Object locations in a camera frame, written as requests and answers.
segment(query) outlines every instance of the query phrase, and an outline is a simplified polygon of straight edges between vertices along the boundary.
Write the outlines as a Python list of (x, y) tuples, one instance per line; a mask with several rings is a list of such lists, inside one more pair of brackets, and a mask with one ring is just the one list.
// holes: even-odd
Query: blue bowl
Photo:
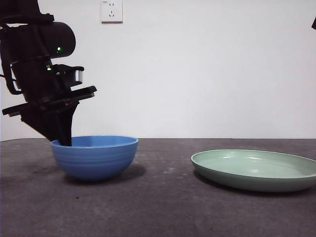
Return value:
[(59, 167), (81, 180), (109, 179), (129, 167), (134, 159), (138, 139), (124, 136), (73, 137), (72, 146), (51, 142)]

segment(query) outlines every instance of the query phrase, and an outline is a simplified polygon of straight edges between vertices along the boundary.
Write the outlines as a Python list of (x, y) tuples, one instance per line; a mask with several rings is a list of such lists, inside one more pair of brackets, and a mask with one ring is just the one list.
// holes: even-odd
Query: plate rim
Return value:
[(250, 177), (250, 178), (260, 178), (260, 179), (274, 179), (274, 180), (275, 180), (275, 179), (287, 179), (287, 180), (290, 180), (290, 179), (306, 179), (306, 178), (313, 178), (313, 177), (316, 177), (316, 173), (315, 173), (315, 174), (311, 174), (311, 175), (305, 175), (305, 176), (297, 176), (297, 177), (260, 177), (260, 176), (253, 176), (253, 175), (242, 175), (242, 174), (236, 174), (236, 173), (231, 173), (231, 172), (224, 172), (224, 171), (220, 171), (220, 170), (216, 170), (216, 169), (207, 168), (207, 167), (204, 167), (204, 166), (198, 164), (197, 162), (195, 162), (195, 161), (193, 160), (193, 158), (194, 158), (195, 156), (197, 156), (198, 154), (207, 153), (207, 152), (213, 152), (213, 151), (252, 151), (252, 152), (265, 152), (265, 153), (274, 153), (274, 154), (287, 155), (287, 156), (292, 156), (292, 157), (297, 157), (297, 158), (303, 158), (303, 159), (307, 159), (307, 160), (316, 162), (316, 160), (313, 160), (313, 159), (310, 159), (310, 158), (307, 158), (307, 157), (292, 155), (292, 154), (288, 154), (288, 153), (271, 152), (271, 151), (263, 151), (263, 150), (249, 150), (249, 149), (215, 149), (215, 150), (202, 151), (202, 152), (198, 152), (198, 153), (193, 154), (193, 155), (191, 156), (191, 162), (192, 162), (193, 164), (198, 165), (198, 166), (201, 167), (201, 168), (204, 168), (204, 169), (208, 169), (208, 170), (212, 170), (212, 171), (216, 171), (216, 172), (221, 172), (221, 173), (229, 174), (229, 175), (238, 175), (238, 176), (248, 177), (248, 178)]

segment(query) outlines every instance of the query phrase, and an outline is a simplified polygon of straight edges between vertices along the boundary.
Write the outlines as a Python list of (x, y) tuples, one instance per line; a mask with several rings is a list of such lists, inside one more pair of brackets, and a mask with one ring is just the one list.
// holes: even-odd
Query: white wall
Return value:
[[(73, 135), (316, 138), (315, 0), (125, 0), (102, 25), (99, 0), (39, 0), (72, 27), (95, 97)], [(23, 103), (1, 82), (1, 107)], [(1, 139), (41, 137), (1, 117)]]

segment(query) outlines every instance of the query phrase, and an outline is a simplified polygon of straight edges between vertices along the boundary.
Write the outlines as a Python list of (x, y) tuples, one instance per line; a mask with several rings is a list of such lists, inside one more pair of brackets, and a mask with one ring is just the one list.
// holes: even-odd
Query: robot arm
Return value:
[(316, 30), (316, 18), (315, 18), (314, 23), (312, 24), (312, 28)]
[[(25, 25), (9, 27), (11, 23)], [(37, 0), (1, 0), (0, 26), (7, 88), (11, 94), (23, 94), (26, 100), (2, 113), (21, 115), (23, 122), (47, 139), (71, 146), (72, 118), (79, 100), (93, 97), (96, 91), (94, 86), (71, 90), (82, 83), (83, 67), (51, 62), (52, 58), (72, 54), (76, 46), (73, 31), (64, 23), (54, 22), (52, 15), (41, 14)]]

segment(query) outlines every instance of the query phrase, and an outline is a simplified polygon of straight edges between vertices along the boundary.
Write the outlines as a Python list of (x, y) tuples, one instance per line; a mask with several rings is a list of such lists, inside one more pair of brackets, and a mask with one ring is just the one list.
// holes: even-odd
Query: gray table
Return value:
[(1, 142), (3, 237), (315, 237), (316, 188), (266, 194), (194, 172), (190, 156), (255, 149), (316, 158), (316, 140), (140, 139), (115, 179), (77, 181), (45, 139)]

